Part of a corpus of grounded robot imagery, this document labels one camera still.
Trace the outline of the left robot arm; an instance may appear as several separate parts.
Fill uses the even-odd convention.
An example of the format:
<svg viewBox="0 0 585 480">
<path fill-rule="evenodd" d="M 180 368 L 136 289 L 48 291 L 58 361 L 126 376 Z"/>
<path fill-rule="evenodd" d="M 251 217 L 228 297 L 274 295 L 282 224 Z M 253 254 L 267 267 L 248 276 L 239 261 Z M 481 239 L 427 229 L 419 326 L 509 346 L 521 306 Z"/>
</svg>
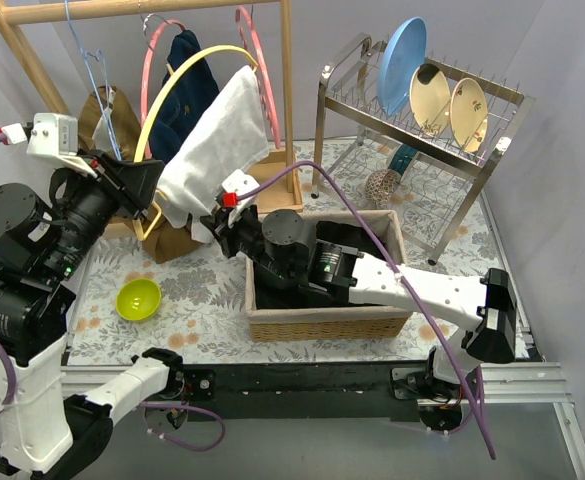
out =
<svg viewBox="0 0 585 480">
<path fill-rule="evenodd" d="M 61 362 L 66 286 L 110 220 L 139 217 L 164 165 L 119 161 L 101 151 L 80 173 L 58 169 L 47 199 L 20 183 L 0 186 L 0 473 L 71 479 L 96 461 L 115 425 L 146 399 L 177 398 L 182 359 L 152 348 L 130 368 L 83 394 L 64 396 Z"/>
</svg>

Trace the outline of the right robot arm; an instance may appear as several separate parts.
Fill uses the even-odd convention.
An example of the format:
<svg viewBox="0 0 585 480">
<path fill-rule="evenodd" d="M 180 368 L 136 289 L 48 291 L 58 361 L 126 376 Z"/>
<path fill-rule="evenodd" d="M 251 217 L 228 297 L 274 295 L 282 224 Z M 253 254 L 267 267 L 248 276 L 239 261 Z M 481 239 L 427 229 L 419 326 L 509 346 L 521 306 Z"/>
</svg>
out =
<svg viewBox="0 0 585 480">
<path fill-rule="evenodd" d="M 426 308 L 457 330 L 433 348 L 426 367 L 398 380 L 416 398 L 451 399 L 462 379 L 483 363 L 516 357 L 516 300 L 506 271 L 445 276 L 399 266 L 337 243 L 328 223 L 280 209 L 264 219 L 255 207 L 221 208 L 202 220 L 223 254 L 253 262 L 260 293 L 276 306 Z"/>
</svg>

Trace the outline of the white cloth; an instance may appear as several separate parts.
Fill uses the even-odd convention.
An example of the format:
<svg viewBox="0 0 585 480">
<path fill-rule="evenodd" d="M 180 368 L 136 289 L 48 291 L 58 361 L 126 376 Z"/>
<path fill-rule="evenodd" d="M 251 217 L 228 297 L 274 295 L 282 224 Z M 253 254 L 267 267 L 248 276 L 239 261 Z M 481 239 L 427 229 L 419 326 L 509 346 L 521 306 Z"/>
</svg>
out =
<svg viewBox="0 0 585 480">
<path fill-rule="evenodd" d="M 222 182 L 269 154 L 257 77 L 238 70 L 203 113 L 158 181 L 157 203 L 175 228 L 209 215 Z"/>
</svg>

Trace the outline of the blue denim garment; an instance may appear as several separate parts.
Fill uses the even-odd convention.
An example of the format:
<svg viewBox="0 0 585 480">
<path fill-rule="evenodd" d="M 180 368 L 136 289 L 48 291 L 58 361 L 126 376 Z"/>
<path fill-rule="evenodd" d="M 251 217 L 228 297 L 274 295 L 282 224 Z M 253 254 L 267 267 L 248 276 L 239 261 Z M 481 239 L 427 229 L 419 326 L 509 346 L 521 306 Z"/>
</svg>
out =
<svg viewBox="0 0 585 480">
<path fill-rule="evenodd" d="M 205 59 L 194 63 L 163 102 L 149 135 L 151 156 L 168 163 L 219 94 Z"/>
</svg>

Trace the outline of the black skirt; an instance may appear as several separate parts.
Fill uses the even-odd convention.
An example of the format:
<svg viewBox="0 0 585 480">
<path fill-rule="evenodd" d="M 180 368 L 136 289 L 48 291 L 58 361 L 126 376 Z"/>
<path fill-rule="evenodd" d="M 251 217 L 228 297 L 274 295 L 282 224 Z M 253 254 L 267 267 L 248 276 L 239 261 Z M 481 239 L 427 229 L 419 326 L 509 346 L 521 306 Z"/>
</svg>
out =
<svg viewBox="0 0 585 480">
<path fill-rule="evenodd" d="M 358 225 L 329 220 L 292 219 L 293 226 L 271 230 L 282 221 L 266 217 L 265 254 L 253 262 L 256 307 L 300 310 L 350 308 L 349 289 L 358 282 L 355 260 L 364 253 L 382 257 Z"/>
</svg>

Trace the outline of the pink hanger of skirt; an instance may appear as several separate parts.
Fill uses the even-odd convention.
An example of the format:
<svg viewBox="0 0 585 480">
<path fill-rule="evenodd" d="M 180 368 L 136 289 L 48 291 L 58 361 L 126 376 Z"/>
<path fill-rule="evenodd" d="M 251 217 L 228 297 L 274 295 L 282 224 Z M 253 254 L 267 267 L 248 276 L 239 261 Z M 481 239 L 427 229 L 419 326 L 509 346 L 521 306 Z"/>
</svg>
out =
<svg viewBox="0 0 585 480">
<path fill-rule="evenodd" d="M 254 58 L 257 61 L 256 77 L 261 104 L 270 126 L 274 146 L 280 149 L 282 147 L 282 140 L 278 113 L 260 37 L 254 26 L 251 14 L 244 6 L 238 6 L 236 8 L 235 22 L 243 42 L 243 48 L 248 53 L 254 54 Z"/>
</svg>

